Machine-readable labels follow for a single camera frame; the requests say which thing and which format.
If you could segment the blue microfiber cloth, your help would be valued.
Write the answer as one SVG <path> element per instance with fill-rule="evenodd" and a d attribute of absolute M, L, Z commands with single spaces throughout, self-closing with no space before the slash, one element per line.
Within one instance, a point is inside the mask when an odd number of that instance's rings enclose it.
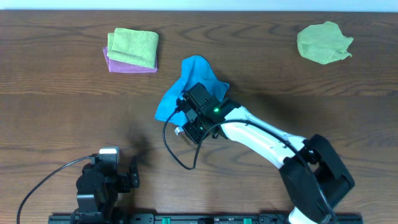
<path fill-rule="evenodd" d="M 177 100 L 197 83 L 203 84 L 208 92 L 219 101 L 224 99 L 229 89 L 229 83 L 217 79 L 210 63 L 204 57 L 193 55 L 182 61 L 181 77 L 162 97 L 154 118 L 158 121 L 166 121 L 175 111 Z"/>

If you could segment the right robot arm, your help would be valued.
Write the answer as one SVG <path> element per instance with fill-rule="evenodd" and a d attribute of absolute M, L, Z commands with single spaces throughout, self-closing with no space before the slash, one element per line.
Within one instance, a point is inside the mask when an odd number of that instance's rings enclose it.
<path fill-rule="evenodd" d="M 188 119 L 184 131 L 198 146 L 207 136 L 220 135 L 247 146 L 279 170 L 295 206 L 290 223 L 339 223 L 333 209 L 354 187 L 354 179 L 326 138 L 281 131 L 230 99 L 186 98 L 177 104 Z"/>

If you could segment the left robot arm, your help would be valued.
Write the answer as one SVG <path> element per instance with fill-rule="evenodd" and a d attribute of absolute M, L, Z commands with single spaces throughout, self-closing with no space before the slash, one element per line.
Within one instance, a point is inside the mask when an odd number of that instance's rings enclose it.
<path fill-rule="evenodd" d="M 129 171 L 118 172 L 118 156 L 93 154 L 76 181 L 78 208 L 70 215 L 69 224 L 129 223 L 129 216 L 115 206 L 118 194 L 129 193 L 140 184 L 136 158 Z"/>

